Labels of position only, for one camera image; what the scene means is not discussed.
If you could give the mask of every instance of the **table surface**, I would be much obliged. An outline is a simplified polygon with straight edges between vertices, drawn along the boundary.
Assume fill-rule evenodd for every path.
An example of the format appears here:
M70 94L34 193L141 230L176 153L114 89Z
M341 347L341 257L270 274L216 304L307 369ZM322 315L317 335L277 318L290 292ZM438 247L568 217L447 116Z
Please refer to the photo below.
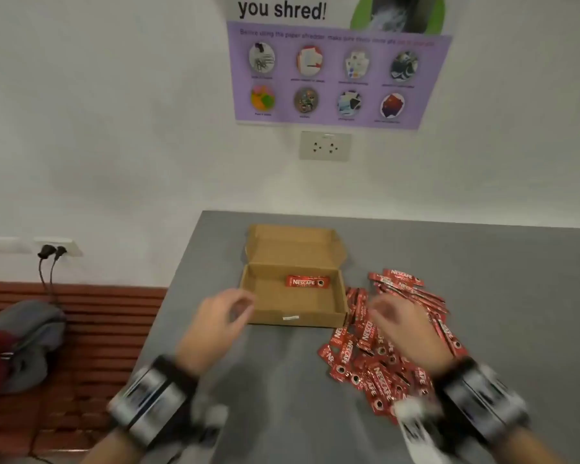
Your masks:
M580 229L204 211L142 350L170 352L206 296L238 286L252 223L331 227L348 286L410 272L443 296L473 357L528 402L533 429L580 463ZM250 325L201 380L230 407L215 463L410 464L400 431L316 355L330 328ZM474 464L492 462L470 446Z

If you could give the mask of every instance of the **box flap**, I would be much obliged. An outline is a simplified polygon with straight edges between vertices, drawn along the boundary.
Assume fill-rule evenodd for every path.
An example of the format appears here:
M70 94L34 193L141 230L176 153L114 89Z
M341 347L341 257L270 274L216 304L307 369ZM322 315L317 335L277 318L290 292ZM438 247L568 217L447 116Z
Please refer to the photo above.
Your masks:
M252 264L338 268L346 249L333 229L251 225L245 246Z

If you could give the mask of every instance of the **open cardboard box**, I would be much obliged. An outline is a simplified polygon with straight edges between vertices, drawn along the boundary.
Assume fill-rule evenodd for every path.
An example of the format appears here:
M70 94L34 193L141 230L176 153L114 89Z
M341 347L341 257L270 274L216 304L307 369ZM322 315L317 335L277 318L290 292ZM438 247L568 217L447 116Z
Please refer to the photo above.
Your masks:
M252 324L340 327L348 312L340 265L346 249L332 229L251 225L240 287L256 294ZM286 287L288 275L329 276L328 288Z

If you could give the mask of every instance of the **poster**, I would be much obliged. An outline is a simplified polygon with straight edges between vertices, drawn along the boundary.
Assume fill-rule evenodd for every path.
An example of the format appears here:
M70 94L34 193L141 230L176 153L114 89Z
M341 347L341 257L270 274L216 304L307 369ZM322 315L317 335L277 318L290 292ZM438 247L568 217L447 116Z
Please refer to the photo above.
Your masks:
M418 129L465 0L225 0L239 122Z

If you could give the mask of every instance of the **wrist-mounted device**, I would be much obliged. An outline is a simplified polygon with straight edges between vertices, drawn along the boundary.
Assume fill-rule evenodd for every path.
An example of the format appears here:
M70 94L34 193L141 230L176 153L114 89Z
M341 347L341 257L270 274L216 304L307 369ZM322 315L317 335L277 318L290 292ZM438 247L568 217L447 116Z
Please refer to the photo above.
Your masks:
M432 381L440 406L410 398L396 403L394 409L411 455L440 456L421 462L447 462L437 451L456 455L470 438L494 446L528 423L524 400L500 382L492 369L471 358L463 358Z
M192 423L191 403L198 380L159 356L140 369L108 404L120 429L142 449L202 439L206 430Z

